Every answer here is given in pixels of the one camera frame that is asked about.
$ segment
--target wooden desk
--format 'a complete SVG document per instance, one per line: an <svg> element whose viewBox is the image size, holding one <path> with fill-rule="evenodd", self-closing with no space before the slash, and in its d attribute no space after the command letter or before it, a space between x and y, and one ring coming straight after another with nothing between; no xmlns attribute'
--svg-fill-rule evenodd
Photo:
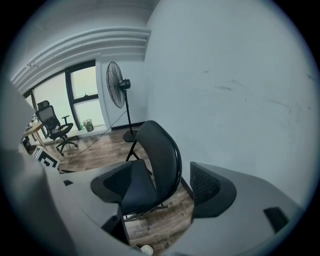
<svg viewBox="0 0 320 256"><path fill-rule="evenodd" d="M27 130L24 134L23 134L23 137L26 137L26 136L29 136L31 134L34 134L36 139L39 141L40 145L45 149L47 150L44 142L42 141L38 131L43 127L44 125L42 124L42 122L38 122L38 123L33 123L32 124L32 127Z"/></svg>

